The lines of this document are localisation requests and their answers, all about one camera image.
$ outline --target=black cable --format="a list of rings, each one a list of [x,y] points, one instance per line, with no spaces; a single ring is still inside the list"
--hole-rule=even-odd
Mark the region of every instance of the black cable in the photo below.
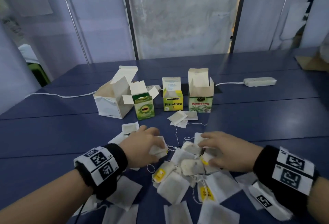
[[[85,202],[84,202],[84,204],[82,204],[82,207],[81,207],[81,209],[80,209],[80,211],[79,211],[79,213],[78,213],[78,216],[77,216],[77,218],[75,219],[75,222],[74,222],[74,224],[77,224],[77,222],[78,222],[78,219],[79,219],[79,217],[80,217],[80,215],[81,215],[82,209],[83,209],[84,205],[86,204],[86,202],[87,202],[87,201],[85,201]]]

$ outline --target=left hand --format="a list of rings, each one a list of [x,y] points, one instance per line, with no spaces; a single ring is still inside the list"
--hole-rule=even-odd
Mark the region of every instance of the left hand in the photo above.
[[[142,125],[119,144],[126,154],[129,168],[140,168],[159,161],[156,156],[149,154],[153,145],[165,148],[163,140],[158,137],[159,134],[158,128]]]

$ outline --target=finger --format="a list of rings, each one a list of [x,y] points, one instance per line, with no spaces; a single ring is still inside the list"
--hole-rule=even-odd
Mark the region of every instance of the finger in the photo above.
[[[217,140],[213,139],[213,138],[209,138],[209,139],[204,139],[203,141],[201,141],[200,143],[198,143],[199,147],[212,147],[212,148],[217,148]]]
[[[146,125],[142,125],[137,131],[140,132],[140,131],[145,131],[147,129],[147,126]]]
[[[218,134],[218,131],[212,131],[212,132],[205,132],[201,134],[201,137],[203,138],[215,138]]]
[[[151,134],[153,136],[158,136],[160,135],[160,131],[158,128],[155,127],[150,127],[145,131],[147,134]]]
[[[218,168],[225,168],[225,164],[222,158],[213,158],[209,160],[209,165]]]
[[[147,155],[147,161],[148,161],[149,164],[155,164],[159,161],[159,159],[154,155],[148,154]]]
[[[157,147],[160,147],[162,149],[165,148],[165,143],[162,138],[154,137],[152,138],[152,144],[155,144]]]

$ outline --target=power strip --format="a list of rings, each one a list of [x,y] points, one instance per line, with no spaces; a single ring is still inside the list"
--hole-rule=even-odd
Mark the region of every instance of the power strip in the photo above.
[[[276,79],[272,77],[249,78],[243,80],[248,87],[273,86],[276,84]]]

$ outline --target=forearm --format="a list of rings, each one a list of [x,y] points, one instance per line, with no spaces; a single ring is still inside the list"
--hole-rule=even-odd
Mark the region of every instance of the forearm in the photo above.
[[[2,223],[65,223],[91,196],[77,170],[72,170],[0,211]]]
[[[319,177],[308,197],[307,209],[320,223],[329,223],[329,181]]]

